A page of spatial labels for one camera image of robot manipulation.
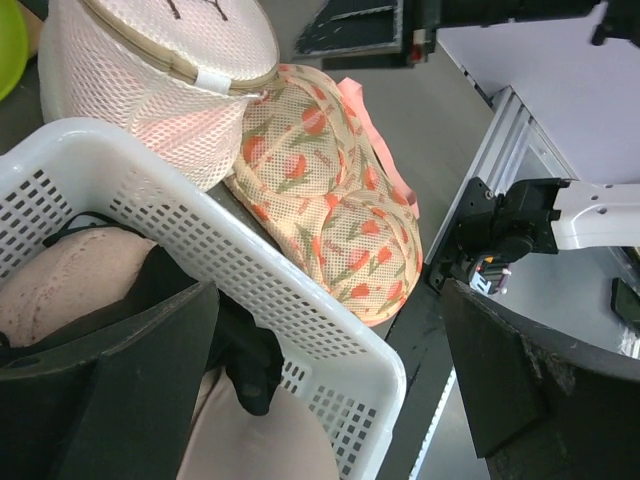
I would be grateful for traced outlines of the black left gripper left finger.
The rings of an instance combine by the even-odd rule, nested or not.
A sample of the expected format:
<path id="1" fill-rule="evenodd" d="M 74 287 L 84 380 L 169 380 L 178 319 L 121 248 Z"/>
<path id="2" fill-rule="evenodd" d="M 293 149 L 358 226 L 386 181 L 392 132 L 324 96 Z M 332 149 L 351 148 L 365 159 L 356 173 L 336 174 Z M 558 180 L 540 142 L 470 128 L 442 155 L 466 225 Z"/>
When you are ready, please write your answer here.
<path id="1" fill-rule="evenodd" d="M 219 306 L 198 283 L 1 369 L 4 479 L 173 479 Z"/>

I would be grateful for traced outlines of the white mesh laundry bag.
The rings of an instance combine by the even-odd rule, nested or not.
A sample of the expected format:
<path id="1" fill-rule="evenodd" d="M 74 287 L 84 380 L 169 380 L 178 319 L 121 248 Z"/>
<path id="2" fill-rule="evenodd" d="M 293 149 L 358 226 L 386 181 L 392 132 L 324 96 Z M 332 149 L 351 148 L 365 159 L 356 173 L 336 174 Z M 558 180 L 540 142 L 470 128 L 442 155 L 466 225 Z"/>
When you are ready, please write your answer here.
<path id="1" fill-rule="evenodd" d="M 208 190 L 229 173 L 245 110 L 278 63 L 253 0 L 56 0 L 38 52 L 42 115 L 114 124 Z"/>

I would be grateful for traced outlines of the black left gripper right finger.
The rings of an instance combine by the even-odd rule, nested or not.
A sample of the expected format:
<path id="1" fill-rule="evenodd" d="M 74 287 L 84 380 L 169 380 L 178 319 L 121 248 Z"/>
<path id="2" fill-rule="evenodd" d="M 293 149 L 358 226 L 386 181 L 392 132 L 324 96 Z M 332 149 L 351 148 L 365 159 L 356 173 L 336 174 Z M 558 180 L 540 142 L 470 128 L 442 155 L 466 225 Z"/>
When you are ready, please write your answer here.
<path id="1" fill-rule="evenodd" d="M 639 362 L 449 280 L 449 348 L 476 455 L 493 479 L 636 479 Z"/>

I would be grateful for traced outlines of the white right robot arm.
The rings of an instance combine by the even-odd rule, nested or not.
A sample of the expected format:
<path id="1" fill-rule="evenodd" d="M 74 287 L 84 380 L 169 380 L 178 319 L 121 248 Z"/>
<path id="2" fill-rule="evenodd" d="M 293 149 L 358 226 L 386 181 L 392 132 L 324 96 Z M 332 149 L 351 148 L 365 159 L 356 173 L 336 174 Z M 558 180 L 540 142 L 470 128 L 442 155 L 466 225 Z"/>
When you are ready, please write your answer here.
<path id="1" fill-rule="evenodd" d="M 296 39 L 296 57 L 327 70 L 400 69 L 434 52 L 437 32 L 587 16 L 593 1 L 327 1 Z M 639 244 L 639 187 L 562 178 L 526 179 L 506 192 L 483 176 L 466 182 L 429 261 L 425 280 L 473 285 L 488 262 L 530 253 Z"/>

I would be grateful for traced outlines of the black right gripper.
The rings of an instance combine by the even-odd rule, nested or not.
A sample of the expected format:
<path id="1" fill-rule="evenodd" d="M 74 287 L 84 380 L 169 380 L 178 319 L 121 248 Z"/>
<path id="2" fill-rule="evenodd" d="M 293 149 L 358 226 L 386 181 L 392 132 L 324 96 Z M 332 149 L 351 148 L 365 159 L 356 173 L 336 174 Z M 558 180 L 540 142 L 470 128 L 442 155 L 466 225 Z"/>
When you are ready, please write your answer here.
<path id="1" fill-rule="evenodd" d="M 489 26 L 526 16 L 527 1 L 326 1 L 297 36 L 296 59 L 333 68 L 353 62 L 398 68 L 433 52 L 437 31 Z"/>

